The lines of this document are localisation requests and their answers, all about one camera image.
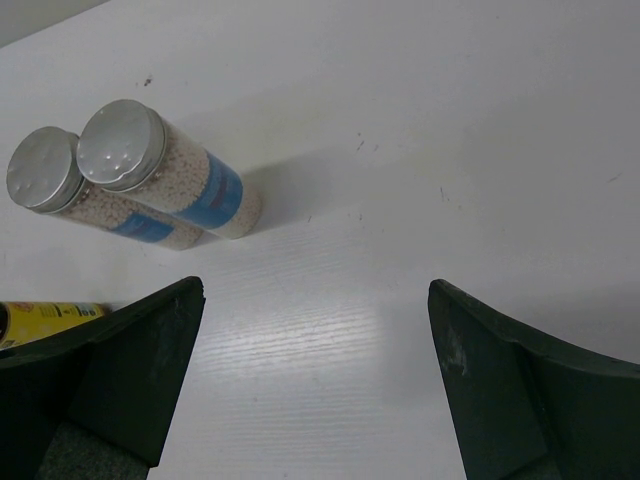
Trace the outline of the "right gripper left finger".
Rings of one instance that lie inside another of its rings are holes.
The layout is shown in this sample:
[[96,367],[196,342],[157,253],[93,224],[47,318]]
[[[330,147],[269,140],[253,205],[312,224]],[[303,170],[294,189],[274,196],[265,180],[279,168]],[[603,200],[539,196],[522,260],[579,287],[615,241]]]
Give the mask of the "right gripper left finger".
[[96,320],[1,349],[5,479],[144,479],[160,463],[205,306],[179,280]]

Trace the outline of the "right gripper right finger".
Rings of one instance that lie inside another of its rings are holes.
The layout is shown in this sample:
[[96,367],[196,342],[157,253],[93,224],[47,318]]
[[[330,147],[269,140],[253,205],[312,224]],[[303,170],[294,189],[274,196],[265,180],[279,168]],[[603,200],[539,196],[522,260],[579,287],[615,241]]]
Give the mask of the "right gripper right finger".
[[469,479],[636,479],[639,367],[512,319],[451,283],[428,312]]

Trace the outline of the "small yellow bottle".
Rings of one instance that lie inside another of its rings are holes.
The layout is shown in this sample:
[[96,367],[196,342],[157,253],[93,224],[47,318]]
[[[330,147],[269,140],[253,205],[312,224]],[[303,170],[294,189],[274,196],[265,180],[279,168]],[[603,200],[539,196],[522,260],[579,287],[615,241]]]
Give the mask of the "small yellow bottle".
[[100,303],[1,302],[1,349],[28,344],[96,320],[112,311]]

